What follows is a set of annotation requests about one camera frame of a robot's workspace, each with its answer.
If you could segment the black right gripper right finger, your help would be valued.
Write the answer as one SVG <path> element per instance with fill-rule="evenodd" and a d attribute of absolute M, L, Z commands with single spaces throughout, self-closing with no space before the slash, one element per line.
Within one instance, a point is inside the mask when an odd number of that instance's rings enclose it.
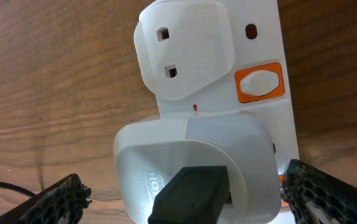
<path fill-rule="evenodd" d="M 357 223 L 357 188 L 298 159 L 280 182 L 296 223 Z"/>

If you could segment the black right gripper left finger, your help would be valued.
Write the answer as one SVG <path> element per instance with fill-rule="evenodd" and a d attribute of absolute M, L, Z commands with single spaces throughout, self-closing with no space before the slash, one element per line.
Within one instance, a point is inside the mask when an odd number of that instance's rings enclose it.
<path fill-rule="evenodd" d="M 91 188 L 82 184 L 78 174 L 70 174 L 38 194 L 5 182 L 0 182 L 0 188 L 29 197 L 1 215 L 0 224 L 77 224 L 92 202 Z"/>

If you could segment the white power strip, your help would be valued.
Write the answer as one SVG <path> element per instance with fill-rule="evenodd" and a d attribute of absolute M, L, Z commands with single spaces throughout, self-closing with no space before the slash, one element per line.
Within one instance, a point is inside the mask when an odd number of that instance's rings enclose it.
<path fill-rule="evenodd" d="M 276 1 L 215 1 L 228 10 L 236 58 L 230 72 L 181 100 L 157 97 L 161 119 L 246 113 L 268 130 L 278 177 L 299 157 Z M 292 223 L 280 208 L 271 222 Z"/>

